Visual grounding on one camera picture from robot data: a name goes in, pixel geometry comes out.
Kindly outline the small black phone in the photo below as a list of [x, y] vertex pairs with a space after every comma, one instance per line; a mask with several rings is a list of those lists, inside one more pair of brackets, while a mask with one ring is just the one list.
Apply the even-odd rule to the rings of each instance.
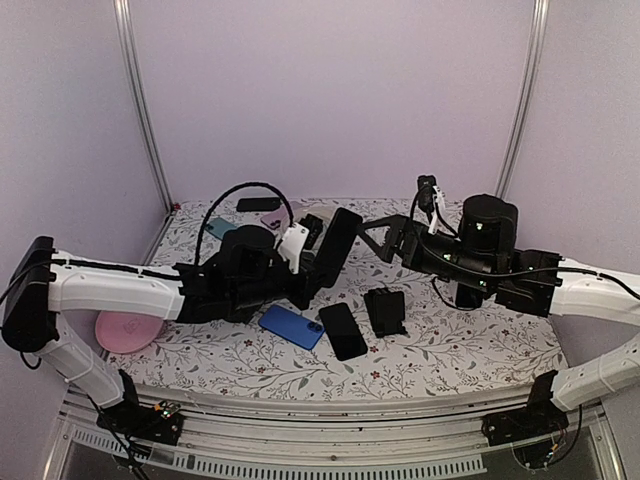
[[314, 260], [321, 288], [330, 288], [336, 283], [362, 221], [360, 215], [346, 208], [335, 211]]

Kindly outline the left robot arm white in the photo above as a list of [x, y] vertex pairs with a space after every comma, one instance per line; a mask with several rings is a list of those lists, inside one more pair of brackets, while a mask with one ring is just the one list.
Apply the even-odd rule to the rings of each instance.
[[320, 272], [303, 251], [307, 231], [295, 224], [281, 241], [255, 225], [227, 232], [203, 264], [121, 265], [58, 251], [50, 237], [31, 245], [6, 292], [1, 335], [81, 388], [128, 434], [148, 426], [148, 412], [126, 396], [127, 379], [101, 360], [64, 319], [68, 311], [138, 314], [183, 324], [241, 323], [260, 306], [287, 299], [308, 307]]

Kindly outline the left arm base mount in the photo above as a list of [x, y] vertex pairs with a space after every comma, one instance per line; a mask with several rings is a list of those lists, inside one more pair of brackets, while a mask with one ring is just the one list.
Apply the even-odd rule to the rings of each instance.
[[123, 370], [118, 373], [123, 380], [123, 399], [112, 407], [99, 408], [97, 426], [127, 438], [176, 446], [185, 420], [181, 405], [168, 400], [142, 405], [131, 377]]

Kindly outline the black clamp phone stand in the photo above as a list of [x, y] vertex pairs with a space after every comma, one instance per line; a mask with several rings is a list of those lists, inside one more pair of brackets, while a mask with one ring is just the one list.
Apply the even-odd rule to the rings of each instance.
[[407, 334], [404, 327], [405, 296], [402, 291], [371, 289], [364, 294], [364, 303], [372, 331], [377, 338]]

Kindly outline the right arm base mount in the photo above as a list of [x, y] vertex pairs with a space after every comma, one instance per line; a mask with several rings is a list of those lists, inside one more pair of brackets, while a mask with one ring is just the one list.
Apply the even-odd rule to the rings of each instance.
[[569, 426], [567, 414], [552, 399], [552, 383], [558, 371], [537, 377], [523, 407], [487, 414], [481, 432], [490, 446], [518, 442], [564, 430]]

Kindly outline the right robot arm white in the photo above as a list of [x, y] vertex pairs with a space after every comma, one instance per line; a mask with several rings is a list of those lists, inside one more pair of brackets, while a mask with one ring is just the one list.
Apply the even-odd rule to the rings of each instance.
[[570, 411], [639, 383], [639, 277], [599, 269], [558, 253], [516, 246], [519, 212], [480, 194], [462, 204], [455, 233], [438, 230], [439, 201], [417, 194], [406, 215], [368, 221], [360, 237], [382, 261], [459, 287], [458, 307], [488, 299], [518, 314], [551, 320], [569, 365], [538, 376], [517, 427], [537, 436], [556, 409]]

